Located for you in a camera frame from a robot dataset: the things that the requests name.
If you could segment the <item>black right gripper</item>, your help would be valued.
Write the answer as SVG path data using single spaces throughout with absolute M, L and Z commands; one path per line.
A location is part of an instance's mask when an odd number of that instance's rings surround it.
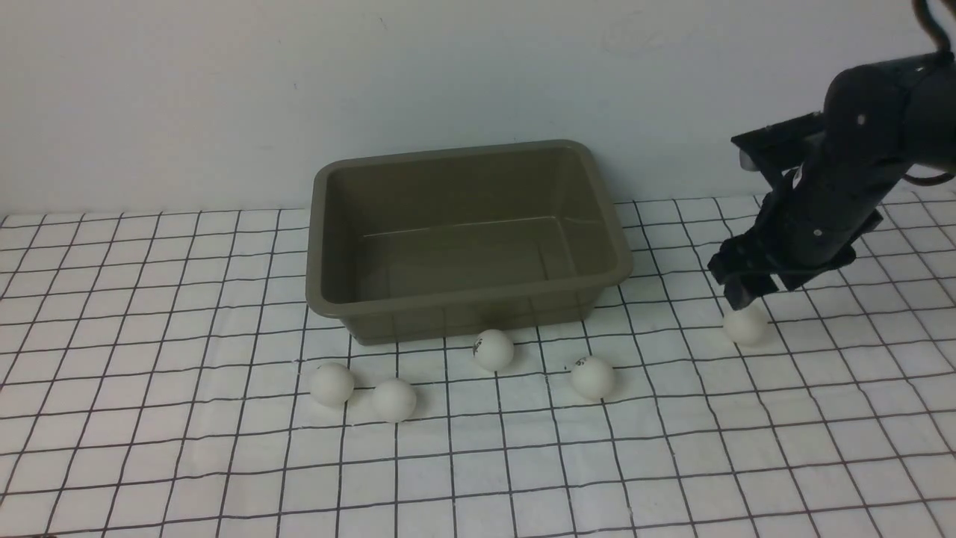
M 875 208 L 908 170 L 899 158 L 863 160 L 819 144 L 765 198 L 754 225 L 721 243 L 707 269 L 733 311 L 849 265 L 851 245 L 881 219 Z

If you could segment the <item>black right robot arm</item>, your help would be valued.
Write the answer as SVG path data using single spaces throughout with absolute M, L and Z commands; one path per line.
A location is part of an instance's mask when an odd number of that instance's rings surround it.
M 953 179 L 954 85 L 949 52 L 861 65 L 836 76 L 822 111 L 732 137 L 741 166 L 771 190 L 751 228 L 708 262 L 731 309 L 850 265 L 912 167 L 940 171 L 915 186 Z

